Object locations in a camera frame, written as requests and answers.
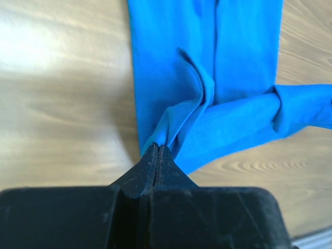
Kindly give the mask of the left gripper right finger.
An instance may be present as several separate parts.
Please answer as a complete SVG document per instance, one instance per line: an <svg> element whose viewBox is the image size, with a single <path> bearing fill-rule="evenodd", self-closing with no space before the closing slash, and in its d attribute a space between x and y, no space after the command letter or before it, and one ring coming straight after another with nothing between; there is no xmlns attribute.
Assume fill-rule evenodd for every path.
<svg viewBox="0 0 332 249"><path fill-rule="evenodd" d="M145 248L291 248L276 198L259 187L199 187L157 147Z"/></svg>

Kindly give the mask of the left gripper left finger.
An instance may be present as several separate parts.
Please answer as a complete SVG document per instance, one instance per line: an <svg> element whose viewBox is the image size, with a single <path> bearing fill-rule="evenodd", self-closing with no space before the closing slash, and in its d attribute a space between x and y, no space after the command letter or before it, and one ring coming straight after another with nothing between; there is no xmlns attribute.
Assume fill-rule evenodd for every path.
<svg viewBox="0 0 332 249"><path fill-rule="evenodd" d="M158 147L108 186L1 192L1 248L143 248Z"/></svg>

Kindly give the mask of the blue t shirt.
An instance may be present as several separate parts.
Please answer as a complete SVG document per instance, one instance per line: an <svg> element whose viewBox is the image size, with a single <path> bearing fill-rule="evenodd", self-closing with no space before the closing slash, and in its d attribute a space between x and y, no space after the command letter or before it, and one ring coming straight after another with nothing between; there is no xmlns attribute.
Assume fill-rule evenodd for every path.
<svg viewBox="0 0 332 249"><path fill-rule="evenodd" d="M331 86L275 84L282 1L128 1L140 151L185 172L331 128Z"/></svg>

